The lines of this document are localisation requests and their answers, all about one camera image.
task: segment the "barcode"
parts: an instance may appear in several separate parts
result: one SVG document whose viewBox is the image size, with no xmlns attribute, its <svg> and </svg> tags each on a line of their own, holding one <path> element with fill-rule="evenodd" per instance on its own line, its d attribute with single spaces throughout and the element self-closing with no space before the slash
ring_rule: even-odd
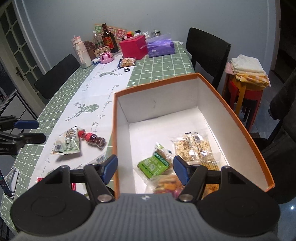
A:
<svg viewBox="0 0 296 241">
<path fill-rule="evenodd" d="M 99 157 L 96 159 L 96 162 L 97 162 L 98 164 L 100 164 L 100 163 L 103 163 L 105 160 L 106 160 L 105 155 L 101 155 L 101 156 L 99 156 Z"/>
<path fill-rule="evenodd" d="M 61 150 L 61 148 L 62 148 L 62 145 L 55 145 L 55 146 L 54 146 L 54 149 L 55 149 L 55 150 Z"/>
</svg>

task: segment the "white towel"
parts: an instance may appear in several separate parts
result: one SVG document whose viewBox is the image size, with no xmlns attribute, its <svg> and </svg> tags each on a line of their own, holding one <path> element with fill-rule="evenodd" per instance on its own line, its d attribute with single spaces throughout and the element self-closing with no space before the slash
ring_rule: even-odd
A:
<svg viewBox="0 0 296 241">
<path fill-rule="evenodd" d="M 234 71 L 245 71 L 252 73 L 266 74 L 258 59 L 240 54 L 232 58 L 231 63 Z"/>
</svg>

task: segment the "chair backrest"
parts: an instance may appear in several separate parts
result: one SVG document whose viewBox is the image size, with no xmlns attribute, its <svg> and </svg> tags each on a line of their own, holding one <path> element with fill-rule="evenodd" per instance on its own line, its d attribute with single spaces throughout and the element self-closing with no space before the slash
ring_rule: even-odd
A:
<svg viewBox="0 0 296 241">
<path fill-rule="evenodd" d="M 76 58 L 72 54 L 69 54 L 37 80 L 34 85 L 45 99 L 51 99 L 79 66 L 80 64 Z"/>
<path fill-rule="evenodd" d="M 196 62 L 214 77 L 212 86 L 217 89 L 226 66 L 231 45 L 224 40 L 196 28 L 188 32 L 186 49 L 192 55 L 191 62 Z"/>
</svg>

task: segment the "small soda bottle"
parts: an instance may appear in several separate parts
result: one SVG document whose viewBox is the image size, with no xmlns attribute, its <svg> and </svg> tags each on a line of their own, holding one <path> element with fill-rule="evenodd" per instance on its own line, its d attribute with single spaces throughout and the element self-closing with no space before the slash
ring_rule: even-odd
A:
<svg viewBox="0 0 296 241">
<path fill-rule="evenodd" d="M 97 145 L 100 150 L 102 150 L 106 145 L 105 138 L 98 137 L 96 134 L 90 132 L 86 133 L 85 130 L 78 131 L 78 136 L 92 145 Z"/>
</svg>

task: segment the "red stool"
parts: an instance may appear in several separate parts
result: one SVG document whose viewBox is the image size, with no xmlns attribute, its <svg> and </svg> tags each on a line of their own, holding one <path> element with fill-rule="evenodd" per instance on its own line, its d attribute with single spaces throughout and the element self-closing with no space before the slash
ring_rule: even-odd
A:
<svg viewBox="0 0 296 241">
<path fill-rule="evenodd" d="M 234 103 L 237 101 L 237 98 L 239 96 L 239 89 L 235 86 L 235 84 L 232 81 L 228 81 L 228 90 L 230 92 L 230 102 L 229 106 L 233 109 L 234 108 Z M 262 97 L 263 91 L 251 91 L 251 90 L 246 90 L 244 94 L 244 101 L 243 101 L 243 112 L 245 113 L 244 119 L 247 118 L 249 112 L 249 117 L 246 123 L 246 129 L 250 131 L 256 115 L 257 111 L 260 105 L 261 97 Z M 255 105 L 248 105 L 247 103 L 251 103 L 250 101 L 256 101 L 257 103 Z"/>
</svg>

